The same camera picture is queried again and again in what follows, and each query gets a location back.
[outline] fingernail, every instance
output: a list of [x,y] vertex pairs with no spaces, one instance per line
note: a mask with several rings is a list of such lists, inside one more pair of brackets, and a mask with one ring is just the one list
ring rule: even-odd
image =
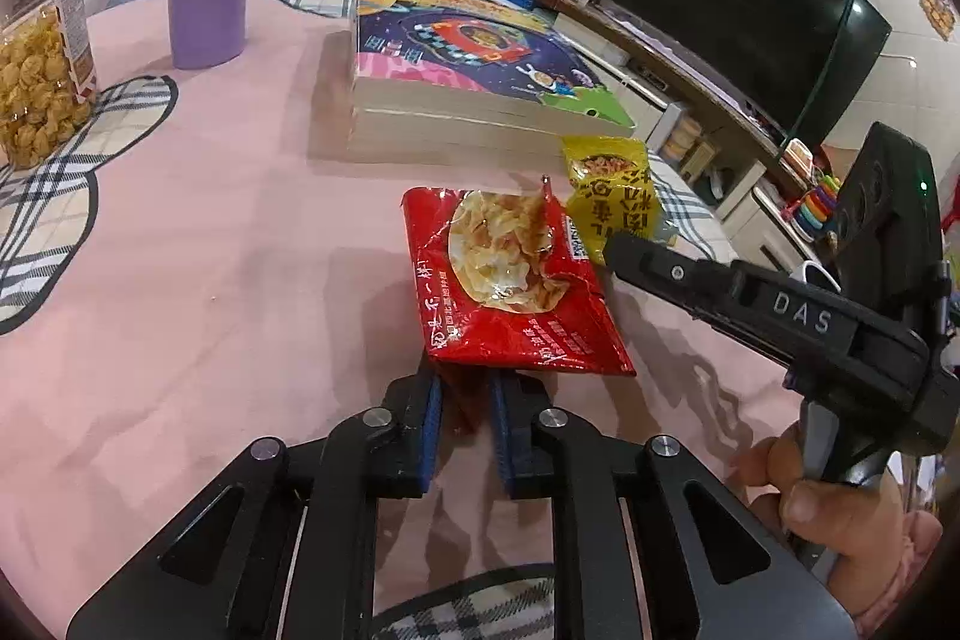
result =
[[803,483],[797,483],[787,497],[784,518],[797,524],[808,524],[817,515],[817,495]]

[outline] device handle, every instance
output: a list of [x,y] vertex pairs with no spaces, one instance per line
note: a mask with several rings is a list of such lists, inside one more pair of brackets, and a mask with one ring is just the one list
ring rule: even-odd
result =
[[[800,451],[803,453],[803,477],[877,489],[883,479],[892,450],[844,426],[831,410],[803,400],[800,406]],[[825,584],[840,557],[829,548],[789,535],[790,547],[800,563]]]

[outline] pink tablecloth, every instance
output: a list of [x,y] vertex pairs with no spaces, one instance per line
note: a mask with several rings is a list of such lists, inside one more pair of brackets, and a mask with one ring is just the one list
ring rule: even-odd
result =
[[[323,437],[414,369],[403,191],[536,185],[536,172],[323,160],[347,101],[342,20],[250,0],[246,52],[196,73],[172,71],[166,0],[90,32],[104,85],[166,73],[181,94],[98,172],[88,240],[0,338],[0,569],[59,636],[248,442]],[[721,471],[796,417],[779,367],[619,284],[611,309],[637,379],[555,379],[557,403],[603,432],[672,432]],[[504,499],[486,429],[446,432],[440,464],[426,499],[383,506],[378,608],[551,558],[546,507]]]

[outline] thick book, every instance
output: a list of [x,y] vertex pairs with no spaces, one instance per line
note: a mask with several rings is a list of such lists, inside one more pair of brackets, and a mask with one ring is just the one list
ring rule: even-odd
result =
[[536,167],[635,127],[548,23],[483,0],[357,0],[353,105],[358,160]]

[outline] snack package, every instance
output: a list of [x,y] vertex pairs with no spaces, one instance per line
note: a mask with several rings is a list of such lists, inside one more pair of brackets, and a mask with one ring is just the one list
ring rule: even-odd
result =
[[581,231],[590,261],[603,263],[603,248],[617,231],[666,239],[647,148],[636,139],[563,137],[570,185],[566,210]]
[[536,196],[403,196],[416,298],[435,359],[634,375],[573,221]]
[[0,0],[0,145],[11,165],[46,160],[95,98],[83,0]]

